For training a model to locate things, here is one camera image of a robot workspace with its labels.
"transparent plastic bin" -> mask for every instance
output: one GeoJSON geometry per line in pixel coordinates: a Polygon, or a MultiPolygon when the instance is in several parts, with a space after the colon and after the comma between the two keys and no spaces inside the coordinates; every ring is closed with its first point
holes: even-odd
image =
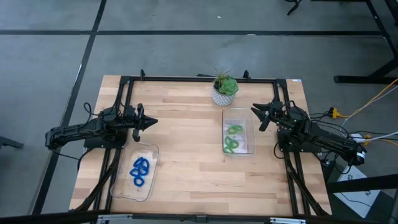
{"type": "Polygon", "coordinates": [[[256,140],[254,136],[253,112],[244,108],[223,110],[223,152],[227,155],[235,156],[250,155],[254,154],[255,151],[256,140]],[[237,142],[238,146],[232,149],[231,142],[237,142]]]}
{"type": "Polygon", "coordinates": [[[129,142],[128,146],[122,150],[118,176],[111,188],[111,195],[115,198],[145,201],[154,184],[157,161],[159,161],[159,148],[155,144],[129,142]],[[134,177],[130,175],[130,171],[134,168],[133,163],[140,157],[148,160],[149,170],[147,175],[142,176],[145,181],[144,185],[137,187],[134,185],[134,177]]]}

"yellow cable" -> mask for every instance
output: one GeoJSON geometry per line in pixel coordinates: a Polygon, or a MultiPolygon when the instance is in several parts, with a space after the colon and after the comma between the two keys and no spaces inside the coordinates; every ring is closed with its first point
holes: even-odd
{"type": "Polygon", "coordinates": [[[391,143],[391,144],[393,144],[393,145],[395,145],[395,146],[398,146],[398,144],[395,143],[395,142],[393,142],[393,141],[390,141],[390,140],[387,140],[387,139],[380,139],[380,140],[381,140],[381,141],[388,142],[388,143],[391,143]]]}
{"type": "Polygon", "coordinates": [[[373,103],[373,101],[379,97],[382,93],[384,93],[390,86],[392,86],[394,83],[398,82],[398,78],[396,78],[392,83],[390,83],[388,86],[386,86],[383,90],[381,90],[381,92],[379,94],[377,94],[375,97],[373,97],[371,100],[369,100],[369,102],[367,102],[363,107],[361,107],[360,109],[356,110],[353,114],[347,116],[347,115],[342,115],[340,114],[339,117],[342,118],[349,118],[350,116],[354,116],[357,113],[361,112],[361,110],[363,110],[363,108],[369,106],[371,103],[373,103]]]}

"concrete floor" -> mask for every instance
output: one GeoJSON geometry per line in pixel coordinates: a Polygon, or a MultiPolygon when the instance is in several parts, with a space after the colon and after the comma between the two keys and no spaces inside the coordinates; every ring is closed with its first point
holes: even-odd
{"type": "MultiPolygon", "coordinates": [[[[383,1],[373,1],[390,34],[397,33],[383,1]]],[[[91,29],[100,0],[0,0],[0,29],[91,29]]],[[[376,30],[363,3],[303,1],[289,17],[291,4],[280,0],[115,0],[108,1],[100,30],[376,30]]],[[[44,133],[58,126],[73,86],[88,36],[0,36],[0,135],[25,142],[23,150],[0,151],[0,217],[29,213],[49,154],[44,133]]],[[[71,124],[84,122],[83,103],[95,105],[103,75],[212,74],[228,67],[241,77],[300,78],[311,113],[334,106],[348,114],[384,85],[333,82],[334,75],[368,75],[392,58],[383,39],[364,37],[273,36],[97,36],[78,94],[71,124]]],[[[398,91],[379,100],[346,125],[349,131],[396,131],[398,91]]],[[[79,156],[82,142],[63,153],[79,156]]],[[[396,147],[367,147],[368,176],[398,169],[396,147]]],[[[60,157],[44,206],[45,213],[67,211],[76,179],[76,162],[60,157]]]]}

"table leg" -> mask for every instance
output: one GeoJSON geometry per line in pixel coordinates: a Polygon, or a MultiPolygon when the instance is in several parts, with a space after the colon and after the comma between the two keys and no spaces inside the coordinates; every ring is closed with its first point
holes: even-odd
{"type": "Polygon", "coordinates": [[[11,146],[11,147],[14,147],[16,149],[22,149],[22,147],[24,147],[24,144],[0,136],[0,148],[1,148],[1,146],[11,146]]]}
{"type": "Polygon", "coordinates": [[[381,68],[377,69],[371,75],[366,77],[359,76],[344,76],[337,75],[334,77],[336,83],[362,83],[362,84],[390,84],[396,78],[384,77],[389,72],[393,71],[398,67],[398,58],[394,58],[387,62],[381,68]]]}

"table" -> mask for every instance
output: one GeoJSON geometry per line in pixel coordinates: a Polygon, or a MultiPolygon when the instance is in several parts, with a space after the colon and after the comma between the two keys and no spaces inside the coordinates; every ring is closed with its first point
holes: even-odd
{"type": "MultiPolygon", "coordinates": [[[[120,76],[105,75],[95,113],[112,106],[120,76]]],[[[289,96],[307,109],[300,80],[287,80],[289,96]]],[[[159,122],[141,132],[141,141],[159,147],[159,163],[152,194],[145,202],[113,198],[111,212],[208,215],[292,215],[284,161],[273,155],[276,125],[265,132],[256,128],[256,153],[231,157],[222,152],[221,111],[211,99],[211,83],[135,81],[132,105],[142,103],[148,116],[159,122]]],[[[268,103],[273,87],[263,83],[239,83],[228,107],[268,103]]],[[[258,119],[254,126],[259,127],[258,119]]],[[[123,150],[134,150],[131,135],[123,150]]],[[[82,160],[70,208],[79,206],[98,182],[104,149],[94,149],[82,160]]],[[[318,159],[301,153],[306,186],[325,211],[330,204],[318,159]]],[[[104,208],[108,186],[100,208],[104,208]]],[[[300,191],[295,188],[299,211],[300,191]]]]}

